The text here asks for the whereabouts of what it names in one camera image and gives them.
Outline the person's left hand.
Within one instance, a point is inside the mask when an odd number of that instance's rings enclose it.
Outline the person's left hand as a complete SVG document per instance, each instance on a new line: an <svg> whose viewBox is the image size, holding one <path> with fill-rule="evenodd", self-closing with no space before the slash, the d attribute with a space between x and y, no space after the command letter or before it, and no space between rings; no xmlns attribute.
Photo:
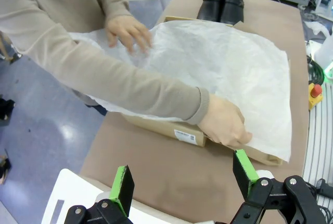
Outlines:
<svg viewBox="0 0 333 224"><path fill-rule="evenodd" d="M132 16L116 16L107 20L105 30L109 47L115 47L120 41L130 54L134 53L135 43L143 53L152 47L150 31Z"/></svg>

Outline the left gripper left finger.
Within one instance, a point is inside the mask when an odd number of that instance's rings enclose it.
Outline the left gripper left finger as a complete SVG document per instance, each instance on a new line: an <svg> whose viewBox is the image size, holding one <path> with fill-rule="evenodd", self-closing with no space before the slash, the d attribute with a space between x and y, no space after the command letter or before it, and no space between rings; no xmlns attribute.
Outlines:
<svg viewBox="0 0 333 224"><path fill-rule="evenodd" d="M127 165L118 167L109 196L94 203L90 208L82 205L71 206L65 223L131 223L129 213L134 188L135 183L129 167Z"/></svg>

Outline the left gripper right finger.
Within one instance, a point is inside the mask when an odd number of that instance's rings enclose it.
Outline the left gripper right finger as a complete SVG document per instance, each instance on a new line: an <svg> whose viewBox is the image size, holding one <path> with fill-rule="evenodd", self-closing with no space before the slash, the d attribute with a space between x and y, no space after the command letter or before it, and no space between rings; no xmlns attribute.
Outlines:
<svg viewBox="0 0 333 224"><path fill-rule="evenodd" d="M231 223L260 223L267 210L277 210L285 223L327 222L300 176L283 182L259 177L244 150L234 151L233 173L244 202Z"/></svg>

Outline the person's right hand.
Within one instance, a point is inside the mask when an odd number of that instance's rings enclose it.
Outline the person's right hand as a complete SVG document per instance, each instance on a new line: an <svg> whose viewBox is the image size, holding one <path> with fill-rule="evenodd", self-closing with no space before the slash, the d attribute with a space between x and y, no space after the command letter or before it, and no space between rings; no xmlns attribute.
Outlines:
<svg viewBox="0 0 333 224"><path fill-rule="evenodd" d="M215 143L237 148L249 143L252 133L245 128L245 118L230 101L211 94L206 115L198 127Z"/></svg>

